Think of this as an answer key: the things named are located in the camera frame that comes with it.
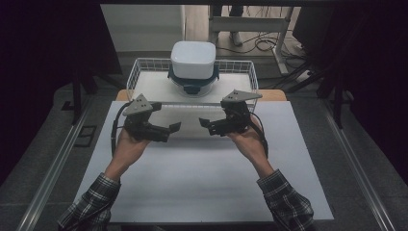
white wall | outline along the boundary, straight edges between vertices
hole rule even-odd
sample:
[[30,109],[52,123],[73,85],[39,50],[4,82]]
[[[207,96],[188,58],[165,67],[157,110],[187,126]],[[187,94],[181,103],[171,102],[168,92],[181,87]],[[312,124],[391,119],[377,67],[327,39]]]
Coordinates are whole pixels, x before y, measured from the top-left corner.
[[184,6],[101,5],[116,52],[171,51],[184,39]]

hand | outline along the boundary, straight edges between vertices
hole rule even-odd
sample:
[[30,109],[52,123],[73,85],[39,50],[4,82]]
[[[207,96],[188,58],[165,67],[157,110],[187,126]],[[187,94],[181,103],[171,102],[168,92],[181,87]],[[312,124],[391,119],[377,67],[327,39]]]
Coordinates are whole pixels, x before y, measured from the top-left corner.
[[126,129],[119,134],[114,157],[105,170],[105,176],[118,181],[120,176],[136,162],[150,141],[136,141]]
[[[258,120],[253,115],[251,119],[261,129]],[[227,136],[231,138],[243,156],[252,163],[261,178],[269,176],[274,172],[262,146],[261,138],[252,127],[248,126],[247,130],[243,133],[230,133]]]

plaid sleeve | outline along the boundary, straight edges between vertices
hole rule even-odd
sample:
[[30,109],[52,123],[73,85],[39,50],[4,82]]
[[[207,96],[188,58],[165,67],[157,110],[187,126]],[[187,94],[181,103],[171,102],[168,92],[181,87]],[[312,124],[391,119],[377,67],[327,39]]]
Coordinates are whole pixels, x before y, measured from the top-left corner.
[[100,173],[88,191],[58,219],[60,230],[106,230],[119,189],[119,183]]
[[285,230],[316,230],[310,201],[299,194],[279,169],[257,181],[275,221]]

person's right hand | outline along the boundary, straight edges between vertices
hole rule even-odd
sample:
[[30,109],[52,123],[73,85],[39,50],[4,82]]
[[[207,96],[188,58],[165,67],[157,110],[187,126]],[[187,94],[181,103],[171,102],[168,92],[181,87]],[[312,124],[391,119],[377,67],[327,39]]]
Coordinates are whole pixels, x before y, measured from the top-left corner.
[[[258,120],[253,115],[251,119],[261,129]],[[261,178],[274,172],[262,146],[261,138],[252,127],[248,126],[243,133],[229,133],[227,136],[231,138],[243,156],[252,163]]]

white wire basket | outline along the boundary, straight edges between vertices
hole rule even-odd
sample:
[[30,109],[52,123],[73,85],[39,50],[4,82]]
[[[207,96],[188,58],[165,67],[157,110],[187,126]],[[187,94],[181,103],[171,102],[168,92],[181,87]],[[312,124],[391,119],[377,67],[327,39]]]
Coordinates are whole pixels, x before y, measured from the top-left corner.
[[[162,102],[165,107],[219,108],[222,97],[232,90],[258,92],[255,67],[251,61],[216,60],[219,80],[212,91],[203,97],[190,98],[179,94],[177,86],[167,79],[171,59],[136,59],[127,82],[128,100],[139,94],[152,102]],[[257,99],[246,101],[253,112]]]

